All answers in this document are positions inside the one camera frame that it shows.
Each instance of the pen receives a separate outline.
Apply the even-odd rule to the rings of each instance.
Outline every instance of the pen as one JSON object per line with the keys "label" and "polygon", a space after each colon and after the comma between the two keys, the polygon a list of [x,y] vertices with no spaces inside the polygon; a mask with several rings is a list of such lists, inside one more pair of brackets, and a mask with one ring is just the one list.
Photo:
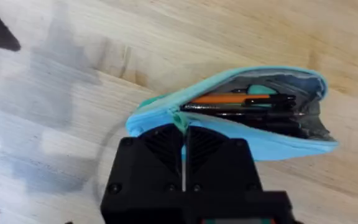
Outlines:
{"label": "pen", "polygon": [[295,96],[288,94],[272,94],[272,95],[247,95],[242,93],[228,93],[206,95],[195,98],[192,103],[244,103],[246,100],[266,99],[264,103],[275,103],[282,101],[295,100]]}

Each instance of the zipper pull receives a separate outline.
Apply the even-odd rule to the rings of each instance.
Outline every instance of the zipper pull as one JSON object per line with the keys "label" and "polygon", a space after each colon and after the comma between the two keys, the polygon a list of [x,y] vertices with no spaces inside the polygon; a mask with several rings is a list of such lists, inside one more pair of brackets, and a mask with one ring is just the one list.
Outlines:
{"label": "zipper pull", "polygon": [[185,134],[187,128],[189,127],[189,122],[187,117],[180,111],[179,106],[170,108],[168,113],[172,116],[174,125],[179,129],[179,131]]}

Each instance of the screw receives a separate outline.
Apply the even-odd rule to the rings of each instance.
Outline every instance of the screw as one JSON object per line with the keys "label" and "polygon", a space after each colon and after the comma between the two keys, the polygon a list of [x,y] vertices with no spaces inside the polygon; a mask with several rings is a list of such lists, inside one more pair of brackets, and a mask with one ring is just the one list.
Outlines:
{"label": "screw", "polygon": [[108,192],[110,194],[118,194],[121,191],[121,184],[110,184],[108,187]]}
{"label": "screw", "polygon": [[196,184],[196,185],[194,185],[193,190],[194,190],[194,192],[200,192],[201,191],[201,186]]}
{"label": "screw", "polygon": [[175,184],[168,184],[168,185],[165,187],[165,189],[166,189],[167,191],[173,192],[173,191],[176,191],[176,190],[177,190],[177,187],[175,186]]}

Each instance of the pencil case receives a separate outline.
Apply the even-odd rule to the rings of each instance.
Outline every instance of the pencil case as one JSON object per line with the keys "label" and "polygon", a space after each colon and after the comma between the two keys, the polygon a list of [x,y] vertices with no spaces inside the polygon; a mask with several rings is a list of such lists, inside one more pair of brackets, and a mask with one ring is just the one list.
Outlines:
{"label": "pencil case", "polygon": [[[294,110],[305,115],[298,118],[304,136],[286,136],[215,116],[186,112],[181,107],[207,93],[225,93],[249,85],[263,85],[280,93],[296,96]],[[257,161],[289,159],[332,151],[337,141],[319,119],[319,102],[327,94],[327,83],[316,71],[296,67],[268,66],[236,68],[221,72],[183,90],[144,101],[128,118],[131,136],[173,123],[185,134],[189,126],[215,130],[229,138],[247,140]]]}

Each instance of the wood grain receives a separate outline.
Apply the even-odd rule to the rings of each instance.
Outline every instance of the wood grain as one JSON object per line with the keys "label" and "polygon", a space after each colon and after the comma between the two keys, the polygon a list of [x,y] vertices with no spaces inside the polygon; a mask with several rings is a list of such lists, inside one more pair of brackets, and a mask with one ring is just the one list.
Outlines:
{"label": "wood grain", "polygon": [[102,223],[124,122],[144,99],[234,67],[294,65],[329,82],[341,146],[258,162],[308,224],[358,223],[358,1],[0,0],[0,223]]}

